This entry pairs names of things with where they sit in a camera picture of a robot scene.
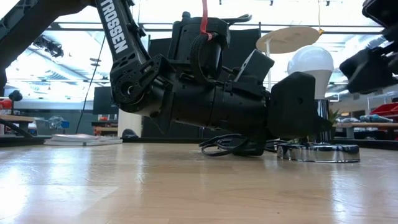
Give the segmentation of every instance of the ceiling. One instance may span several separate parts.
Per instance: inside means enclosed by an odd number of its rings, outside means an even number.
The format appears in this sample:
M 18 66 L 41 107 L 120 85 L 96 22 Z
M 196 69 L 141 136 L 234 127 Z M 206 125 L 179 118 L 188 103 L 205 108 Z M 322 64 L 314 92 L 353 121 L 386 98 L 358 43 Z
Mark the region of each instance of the ceiling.
M 0 17 L 10 10 L 16 0 L 0 2 Z M 132 8 L 136 22 L 142 24 L 151 39 L 171 37 L 171 26 L 181 18 L 183 11 L 192 16 L 201 16 L 201 1 L 185 0 L 141 0 Z M 326 1 L 317 0 L 208 0 L 209 16 L 237 17 L 246 13 L 253 15 L 245 26 L 232 29 L 276 30 L 286 26 L 302 25 L 318 28 L 319 22 L 325 34 L 315 45 L 327 49 L 333 56 L 335 68 L 346 58 L 366 46 L 381 30 L 377 24 L 361 15 L 363 0 Z M 43 35 L 62 45 L 64 56 L 53 58 L 47 52 L 30 46 L 6 70 L 8 87 L 20 88 L 22 94 L 31 97 L 84 98 L 95 67 L 92 59 L 98 58 L 104 33 L 101 31 L 98 13 L 87 7 L 78 14 L 63 16 L 55 21 Z M 148 38 L 143 38 L 145 46 Z M 272 68 L 272 82 L 283 79 L 291 54 L 271 55 L 275 60 Z M 94 77 L 93 86 L 109 85 L 106 77 L 112 66 L 112 55 L 105 41 L 101 62 Z M 331 82 L 343 82 L 346 78 L 335 70 Z M 93 98 L 93 88 L 88 99 Z

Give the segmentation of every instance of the white light bulb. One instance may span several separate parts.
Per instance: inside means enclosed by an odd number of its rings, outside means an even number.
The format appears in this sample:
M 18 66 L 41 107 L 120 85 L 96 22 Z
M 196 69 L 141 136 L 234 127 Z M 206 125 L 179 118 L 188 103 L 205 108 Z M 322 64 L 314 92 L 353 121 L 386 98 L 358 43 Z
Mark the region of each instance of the white light bulb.
M 304 72 L 315 77 L 315 99 L 325 98 L 326 88 L 334 71 L 333 57 L 322 47 L 308 45 L 298 49 L 289 61 L 287 73 Z

